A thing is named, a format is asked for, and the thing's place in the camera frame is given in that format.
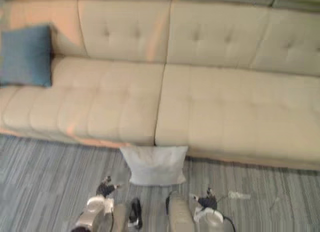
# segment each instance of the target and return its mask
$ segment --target small white object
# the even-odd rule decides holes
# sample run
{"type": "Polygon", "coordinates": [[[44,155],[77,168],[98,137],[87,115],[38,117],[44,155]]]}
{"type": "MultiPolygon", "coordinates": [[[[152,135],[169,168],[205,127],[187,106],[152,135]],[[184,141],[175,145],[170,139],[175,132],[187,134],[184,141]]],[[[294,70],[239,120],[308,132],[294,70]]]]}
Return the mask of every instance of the small white object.
{"type": "Polygon", "coordinates": [[[245,193],[229,191],[228,197],[231,198],[231,199],[250,200],[251,199],[251,194],[245,194],[245,193]]]}

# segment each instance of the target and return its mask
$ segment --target sofa seam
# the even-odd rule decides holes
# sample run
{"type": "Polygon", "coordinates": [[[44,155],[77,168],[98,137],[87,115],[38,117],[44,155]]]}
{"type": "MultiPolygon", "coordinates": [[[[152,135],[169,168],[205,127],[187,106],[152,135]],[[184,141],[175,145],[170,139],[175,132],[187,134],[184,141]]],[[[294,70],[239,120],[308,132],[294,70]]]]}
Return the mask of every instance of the sofa seam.
{"type": "Polygon", "coordinates": [[[267,34],[267,31],[269,30],[269,26],[270,26],[270,17],[271,17],[271,9],[270,9],[270,8],[267,8],[267,9],[266,9],[266,20],[267,20],[267,22],[266,22],[266,25],[264,26],[264,31],[263,31],[263,33],[262,33],[262,35],[261,35],[261,38],[260,38],[260,40],[258,41],[258,44],[257,44],[257,46],[256,46],[255,54],[253,55],[251,61],[250,61],[249,64],[248,64],[248,68],[249,68],[249,69],[252,69],[252,65],[253,65],[254,61],[256,60],[256,58],[257,58],[257,54],[258,54],[258,53],[260,52],[260,50],[261,50],[261,46],[262,46],[263,41],[264,41],[265,38],[266,38],[266,34],[267,34]]]}
{"type": "Polygon", "coordinates": [[[154,137],[153,137],[153,145],[157,146],[156,143],[156,135],[157,135],[157,128],[158,128],[158,121],[159,121],[159,111],[160,111],[160,106],[161,106],[161,100],[163,98],[163,87],[164,87],[164,80],[165,80],[165,71],[166,71],[166,66],[167,64],[165,63],[163,65],[163,70],[162,70],[162,78],[161,78],[161,83],[160,83],[160,92],[159,92],[159,96],[158,96],[158,105],[156,108],[156,115],[155,115],[155,126],[154,126],[154,137]]]}
{"type": "MultiPolygon", "coordinates": [[[[18,93],[18,91],[20,91],[22,89],[22,87],[19,87],[14,93],[13,95],[10,97],[10,99],[8,100],[8,102],[6,103],[6,106],[5,108],[3,109],[3,114],[2,116],[5,115],[5,112],[6,112],[6,109],[8,108],[8,105],[11,103],[11,101],[13,100],[13,98],[15,97],[15,95],[18,93]]],[[[8,126],[8,124],[5,122],[5,120],[3,119],[3,117],[1,116],[1,121],[3,122],[3,124],[7,127],[10,127],[8,126]]]]}
{"type": "Polygon", "coordinates": [[[80,6],[80,0],[76,0],[76,13],[77,13],[78,21],[79,21],[79,28],[80,28],[83,48],[84,48],[84,52],[85,52],[86,56],[90,58],[90,56],[88,54],[87,46],[86,46],[86,43],[85,43],[85,36],[84,36],[84,32],[83,32],[83,25],[82,25],[82,22],[81,22],[81,19],[80,19],[79,6],[80,6]]]}
{"type": "Polygon", "coordinates": [[[165,60],[164,60],[164,65],[168,63],[168,56],[169,56],[169,42],[170,42],[170,31],[171,31],[171,15],[172,15],[172,9],[173,9],[173,1],[169,1],[169,14],[168,14],[168,29],[167,29],[167,40],[166,40],[166,55],[165,55],[165,60]]]}

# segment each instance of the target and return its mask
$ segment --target floor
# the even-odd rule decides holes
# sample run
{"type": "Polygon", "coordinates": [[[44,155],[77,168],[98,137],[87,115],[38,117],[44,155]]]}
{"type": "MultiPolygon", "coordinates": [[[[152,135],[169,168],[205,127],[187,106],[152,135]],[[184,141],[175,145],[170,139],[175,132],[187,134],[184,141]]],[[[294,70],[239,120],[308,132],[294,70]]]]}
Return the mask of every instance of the floor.
{"type": "MultiPolygon", "coordinates": [[[[0,134],[0,231],[67,232],[100,181],[111,175],[123,187],[116,203],[140,197],[143,230],[165,231],[165,199],[178,190],[223,198],[218,209],[238,232],[320,231],[320,172],[248,166],[188,158],[187,182],[171,187],[128,183],[130,170],[116,149],[70,145],[0,134]],[[250,198],[231,198],[239,192],[250,198]]],[[[196,205],[189,201],[191,208],[196,205]]]]}

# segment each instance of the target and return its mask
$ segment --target button tufting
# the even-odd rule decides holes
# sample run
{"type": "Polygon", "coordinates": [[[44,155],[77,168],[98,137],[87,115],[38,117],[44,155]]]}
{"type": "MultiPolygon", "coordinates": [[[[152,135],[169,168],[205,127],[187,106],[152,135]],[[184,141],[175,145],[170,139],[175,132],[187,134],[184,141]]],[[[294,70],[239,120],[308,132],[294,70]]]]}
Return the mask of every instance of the button tufting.
{"type": "Polygon", "coordinates": [[[292,47],[293,43],[292,42],[289,42],[285,45],[285,49],[290,49],[292,47]]]}
{"type": "Polygon", "coordinates": [[[135,37],[136,37],[136,38],[139,38],[140,35],[141,35],[140,30],[139,30],[139,29],[136,29],[134,34],[135,34],[135,37]]]}
{"type": "Polygon", "coordinates": [[[196,32],[193,34],[193,40],[194,40],[194,41],[198,41],[198,40],[199,40],[199,31],[196,31],[196,32]]]}
{"type": "Polygon", "coordinates": [[[109,31],[107,29],[104,30],[104,35],[107,36],[107,37],[110,36],[110,33],[109,33],[109,31]]]}
{"type": "Polygon", "coordinates": [[[230,42],[231,42],[231,35],[225,37],[224,41],[225,41],[226,43],[230,43],[230,42]]]}

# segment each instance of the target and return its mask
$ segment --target seat cushion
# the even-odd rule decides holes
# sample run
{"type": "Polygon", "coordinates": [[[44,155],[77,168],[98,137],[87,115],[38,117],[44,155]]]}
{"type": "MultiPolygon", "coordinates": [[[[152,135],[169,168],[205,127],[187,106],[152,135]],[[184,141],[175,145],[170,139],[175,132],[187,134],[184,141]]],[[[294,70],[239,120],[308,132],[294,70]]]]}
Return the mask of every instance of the seat cushion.
{"type": "Polygon", "coordinates": [[[258,158],[259,164],[273,159],[319,165],[319,138],[320,78],[165,66],[158,146],[189,145],[189,155],[212,159],[234,156],[258,158]]]}
{"type": "Polygon", "coordinates": [[[56,58],[52,87],[19,88],[2,113],[4,128],[84,144],[153,145],[163,70],[163,64],[56,58]]]}

